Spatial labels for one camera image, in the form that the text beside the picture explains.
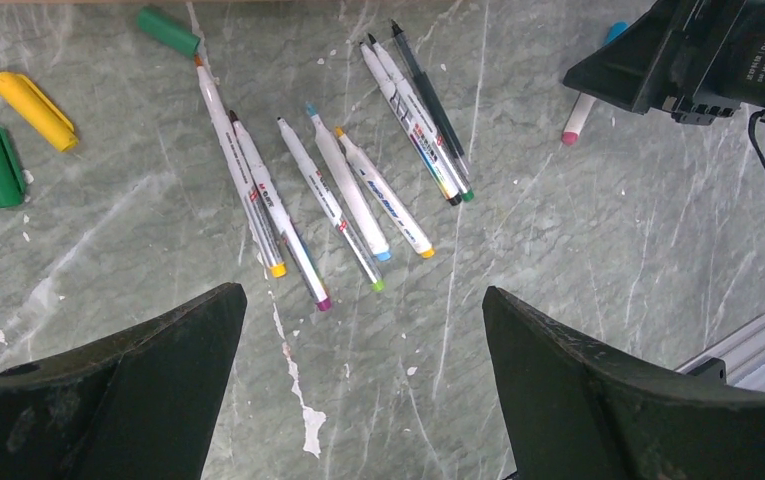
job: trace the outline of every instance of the pink marker end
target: pink marker end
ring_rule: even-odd
[[[328,298],[317,304],[317,309],[321,312],[325,312],[330,308],[332,308],[332,300],[329,300]]]
[[[579,134],[573,132],[565,132],[562,134],[562,143],[567,146],[571,146],[579,140]]]

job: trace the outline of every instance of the white marker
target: white marker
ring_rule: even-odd
[[[403,72],[397,67],[396,62],[391,58],[391,55],[382,48],[382,45],[373,38],[373,35],[368,35],[368,37],[370,38],[370,44],[373,46],[373,50],[376,52],[376,58],[379,59],[379,63],[381,63],[385,71],[388,72],[391,81],[393,81],[394,86],[397,87],[397,93],[399,93],[400,98],[405,100],[406,107],[420,126],[423,135],[429,140],[429,149],[432,151],[432,154],[449,172],[450,180],[461,193],[462,200],[465,202],[473,200],[473,190],[470,188],[470,183],[467,181],[467,177],[462,173],[456,162],[451,159],[450,152],[447,151],[447,147],[444,145],[443,137],[441,137],[441,134],[435,127],[435,122],[432,121],[432,117],[429,116],[429,113],[423,107],[423,104],[417,99],[417,95],[411,88],[411,84],[408,83],[406,77],[403,76]]]
[[[626,28],[627,24],[624,22],[612,25],[603,45],[608,45],[609,42],[623,33]],[[588,119],[588,114],[591,113],[591,107],[594,106],[595,101],[597,99],[587,93],[579,94],[576,103],[573,105],[573,110],[570,112],[570,118],[568,118],[568,122],[565,124],[565,129],[562,131],[562,143],[571,146],[579,140],[579,134],[582,133],[582,127],[585,126],[585,121]]]
[[[285,262],[282,260],[279,246],[276,245],[276,240],[273,238],[273,230],[267,220],[264,204],[258,194],[258,189],[255,188],[246,159],[238,147],[235,133],[232,131],[232,124],[229,122],[229,117],[226,116],[226,110],[223,109],[223,102],[220,100],[220,94],[217,93],[217,86],[202,65],[199,56],[195,56],[194,60],[197,64],[202,98],[205,100],[205,106],[211,116],[211,124],[214,125],[214,130],[217,132],[220,148],[223,149],[223,155],[226,156],[229,173],[232,174],[235,188],[238,189],[238,195],[241,197],[241,205],[243,205],[247,215],[254,240],[258,244],[258,249],[261,251],[261,256],[265,265],[270,269],[270,273],[274,277],[281,277],[285,275]]]
[[[314,143],[317,144],[317,149],[320,150],[323,160],[329,167],[329,171],[332,172],[335,184],[341,190],[341,195],[344,196],[347,208],[353,214],[361,236],[367,242],[367,246],[370,247],[370,253],[376,255],[376,258],[381,262],[389,260],[391,252],[388,240],[385,239],[385,234],[379,228],[379,223],[376,222],[373,213],[370,212],[367,201],[362,196],[358,184],[356,184],[353,175],[350,173],[350,167],[347,166],[347,160],[344,158],[344,154],[341,153],[338,141],[335,140],[332,133],[323,125],[323,120],[320,119],[317,110],[310,103],[306,103],[305,108],[308,116],[311,117],[311,122],[314,124]]]
[[[461,203],[461,193],[450,180],[450,172],[447,168],[438,161],[437,157],[432,156],[429,146],[432,142],[426,141],[426,137],[420,135],[422,130],[415,121],[414,115],[406,108],[406,102],[397,93],[397,87],[391,81],[391,77],[388,76],[388,72],[385,71],[373,50],[364,43],[359,43],[359,47],[361,48],[361,55],[364,57],[364,63],[367,64],[367,68],[373,78],[376,79],[376,83],[379,84],[382,96],[385,97],[385,101],[388,102],[388,106],[391,107],[391,111],[394,112],[394,116],[397,117],[411,144],[414,145],[414,149],[417,150],[417,154],[423,160],[423,164],[426,165],[432,179],[435,180],[450,205],[458,205]]]
[[[258,149],[255,148],[252,137],[241,121],[238,120],[235,112],[231,110],[229,110],[229,120],[232,122],[232,126],[235,127],[238,143],[240,143],[241,150],[247,158],[250,173],[252,173],[256,187],[259,193],[261,193],[261,198],[264,204],[267,205],[267,211],[270,213],[270,219],[273,220],[273,225],[276,227],[276,233],[282,237],[282,241],[288,247],[288,252],[294,258],[294,263],[299,268],[300,275],[302,275],[305,286],[308,288],[309,293],[311,293],[311,297],[314,298],[317,308],[321,312],[329,310],[332,307],[332,301],[329,300],[326,286],[317,273],[317,268],[314,266],[314,261],[311,259],[305,243],[294,228],[291,217],[282,205],[282,199],[279,198],[279,194],[276,192],[276,186],[273,184],[273,179],[270,178],[270,172],[264,166],[264,162],[261,160]]]
[[[353,167],[353,171],[364,182],[370,193],[379,201],[385,213],[391,218],[397,228],[400,229],[403,236],[406,237],[415,252],[423,258],[429,258],[435,254],[432,248],[432,242],[421,230],[420,225],[414,220],[414,217],[406,209],[403,202],[397,197],[397,194],[388,185],[388,182],[382,178],[382,175],[376,170],[373,162],[364,153],[361,147],[354,144],[341,127],[335,127],[335,135],[347,152],[347,162]]]
[[[320,204],[326,216],[329,217],[329,221],[332,226],[338,229],[346,240],[347,245],[350,246],[355,254],[356,260],[358,260],[361,269],[364,271],[370,283],[373,284],[373,290],[381,291],[385,288],[385,282],[382,281],[382,274],[373,264],[373,259],[370,257],[370,253],[367,252],[367,247],[359,237],[350,223],[347,221],[343,210],[335,201],[335,197],[326,186],[326,182],[323,181],[323,177],[320,175],[320,170],[314,164],[314,160],[308,155],[308,152],[300,142],[297,133],[288,125],[282,118],[276,119],[279,124],[279,131],[282,133],[282,139],[288,146],[288,150],[291,151],[294,160],[297,162],[297,166],[302,172],[305,181],[308,182],[308,186],[311,187],[311,191],[314,193],[317,202]]]

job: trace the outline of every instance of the gray marble table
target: gray marble table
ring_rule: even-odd
[[[576,146],[559,142],[575,99],[564,71],[646,2],[299,3],[194,14],[224,100],[319,262],[328,313],[295,272],[266,278],[193,66],[136,28],[139,6],[0,6],[0,70],[33,78],[81,138],[60,154],[0,98],[34,178],[29,201],[0,210],[0,371],[240,282],[249,308],[204,478],[493,479],[515,465],[487,286],[667,367],[765,308],[763,180],[744,111],[698,128],[598,104]],[[184,4],[166,10],[190,21]],[[388,18],[470,152],[471,204],[442,200],[361,60],[357,42],[387,39]],[[287,118],[319,160],[306,100],[367,147],[434,240],[423,260],[382,219],[394,255],[383,293],[275,128]]]

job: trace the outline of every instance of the blue cap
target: blue cap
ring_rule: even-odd
[[[618,36],[627,28],[629,28],[629,25],[627,25],[626,22],[618,22],[612,25],[612,28],[609,29],[609,34],[606,35],[606,41],[603,42],[603,45],[608,45],[609,42],[618,38]]]

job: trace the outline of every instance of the pen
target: pen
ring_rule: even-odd
[[[420,125],[415,121],[414,115],[405,106],[405,101],[397,93],[397,87],[394,82],[391,81],[391,77],[385,71],[385,68],[379,62],[379,58],[373,53],[367,45],[359,42],[361,49],[361,55],[364,58],[364,63],[376,79],[376,83],[379,84],[379,90],[382,91],[382,96],[385,97],[385,101],[388,102],[388,106],[391,107],[391,111],[394,112],[394,116],[403,127],[403,131],[409,137],[414,149],[417,150],[417,154],[423,160],[423,164],[429,170],[432,175],[432,179],[438,185],[444,198],[450,202],[450,205],[458,205],[461,203],[461,194],[455,185],[450,180],[450,173],[448,169],[440,163],[437,156],[433,156],[426,137],[421,135],[422,130]]]
[[[321,312],[329,310],[332,307],[332,301],[329,299],[326,285],[320,279],[320,275],[314,266],[314,261],[311,259],[305,243],[300,238],[293,222],[291,222],[291,217],[282,205],[282,199],[279,198],[279,194],[276,192],[276,186],[273,184],[273,179],[270,178],[270,172],[264,166],[264,162],[261,160],[258,149],[255,148],[252,137],[232,110],[229,110],[229,120],[235,128],[235,136],[238,138],[241,151],[247,159],[253,181],[255,181],[256,187],[259,193],[261,193],[261,199],[270,213],[273,226],[276,227],[276,233],[282,237],[282,241],[288,247],[288,252],[293,257],[297,268],[299,268],[300,275],[311,297],[314,299],[314,303],[317,304],[317,308]]]
[[[344,237],[347,245],[350,246],[355,254],[356,260],[367,275],[370,283],[373,285],[373,290],[379,292],[385,288],[385,282],[382,281],[382,274],[373,264],[373,260],[370,257],[370,253],[367,252],[367,247],[362,243],[361,238],[356,235],[352,225],[347,221],[347,217],[344,215],[343,210],[335,201],[335,197],[326,186],[326,182],[323,181],[323,177],[320,175],[320,170],[314,164],[314,160],[308,155],[308,152],[300,142],[297,133],[288,125],[283,118],[277,118],[276,122],[279,124],[279,131],[282,133],[282,139],[285,141],[285,145],[288,146],[291,155],[297,162],[297,166],[302,172],[305,181],[308,182],[308,186],[311,187],[311,191],[314,193],[314,197],[317,198],[317,202],[332,226],[335,227],[338,232]]]
[[[618,22],[612,25],[603,45],[608,45],[609,42],[623,33],[627,27],[628,25],[625,22]],[[562,131],[562,143],[571,146],[579,140],[579,134],[582,133],[582,127],[585,126],[585,120],[588,119],[588,114],[591,113],[591,107],[594,106],[596,100],[596,98],[587,93],[579,94],[576,98],[576,103],[573,104],[573,110],[570,112],[570,117],[565,124],[565,129]]]
[[[466,160],[464,148],[462,148],[461,142],[459,142],[456,131],[453,130],[453,125],[447,117],[447,112],[444,111],[444,106],[441,105],[441,100],[435,92],[435,87],[432,86],[432,81],[429,80],[429,76],[417,62],[417,58],[415,58],[414,52],[412,52],[408,44],[405,32],[393,20],[391,20],[391,30],[394,32],[394,41],[397,43],[397,48],[411,72],[411,79],[414,82],[414,86],[417,87],[417,93],[423,99],[423,103],[426,105],[426,109],[429,110],[429,115],[435,121],[435,126],[438,127],[441,136],[444,137],[444,143],[447,144],[453,160],[459,169],[467,175],[470,166]]]
[[[364,150],[354,144],[341,127],[335,127],[335,135],[341,141],[341,144],[344,145],[344,150],[347,152],[347,162],[353,167],[353,171],[361,178],[367,189],[373,193],[376,200],[385,209],[385,213],[388,214],[397,228],[400,229],[400,232],[406,237],[414,251],[423,258],[435,255],[432,242],[423,233],[423,230],[421,230],[414,217],[411,216],[403,202],[400,201],[388,185],[388,182],[376,170],[376,167],[370,161],[370,158],[367,157],[367,154],[364,153]]]
[[[202,66],[202,60],[199,56],[194,56],[194,60],[197,65],[202,98],[205,100],[205,106],[211,116],[214,131],[217,132],[220,148],[223,149],[223,155],[226,156],[229,173],[232,174],[235,188],[238,189],[238,195],[241,197],[241,205],[243,205],[244,213],[247,215],[253,239],[258,244],[264,264],[270,269],[270,273],[274,277],[281,277],[285,275],[285,262],[282,261],[279,247],[273,238],[273,230],[270,228],[270,223],[264,213],[261,196],[258,194],[258,189],[255,188],[249,167],[247,167],[246,160],[238,147],[235,133],[232,131],[232,124],[229,122],[229,117],[226,116],[226,110],[223,109],[220,94],[217,93],[217,86],[211,75]]]
[[[335,184],[341,190],[347,208],[350,209],[355,223],[358,225],[358,231],[361,232],[364,241],[370,247],[370,253],[376,255],[376,258],[381,262],[390,259],[388,241],[385,239],[382,229],[379,228],[379,223],[370,213],[370,207],[350,173],[350,167],[347,166],[347,160],[341,153],[338,141],[323,125],[323,120],[320,119],[317,110],[310,103],[306,103],[305,106],[308,116],[311,117],[311,122],[314,124],[314,143],[317,144],[320,154],[323,155],[323,160],[329,167],[329,171],[332,172]]]
[[[376,52],[376,57],[379,59],[379,63],[382,64],[382,67],[388,72],[388,75],[390,75],[391,80],[397,87],[397,92],[400,97],[405,100],[406,107],[412,113],[417,124],[421,127],[422,134],[425,139],[427,139],[432,155],[437,157],[438,161],[447,168],[450,173],[450,180],[453,182],[453,185],[456,186],[458,191],[461,192],[462,200],[465,202],[473,200],[473,191],[470,188],[470,183],[468,183],[467,178],[465,178],[464,174],[459,170],[459,167],[450,160],[450,154],[444,146],[443,138],[438,135],[435,123],[415,96],[414,90],[412,90],[408,80],[406,80],[402,72],[400,72],[394,59],[391,58],[388,52],[382,48],[382,45],[376,41],[376,38],[370,34],[367,36],[370,39],[370,44],[373,46],[373,50]]]

